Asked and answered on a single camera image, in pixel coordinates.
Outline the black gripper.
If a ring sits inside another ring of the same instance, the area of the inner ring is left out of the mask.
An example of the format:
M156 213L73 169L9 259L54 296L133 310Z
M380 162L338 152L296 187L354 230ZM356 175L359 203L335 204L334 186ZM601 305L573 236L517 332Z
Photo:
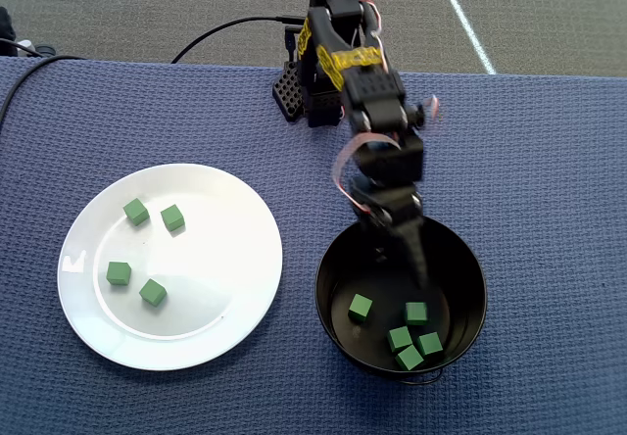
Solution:
M413 184L380 186L370 179L354 179L351 194L359 206L354 206L363 222L363 234L374 262L387 262L391 251L385 227L392 227L392 237L401 249L410 275L417 286L430 287L428 265L422 245L422 199Z

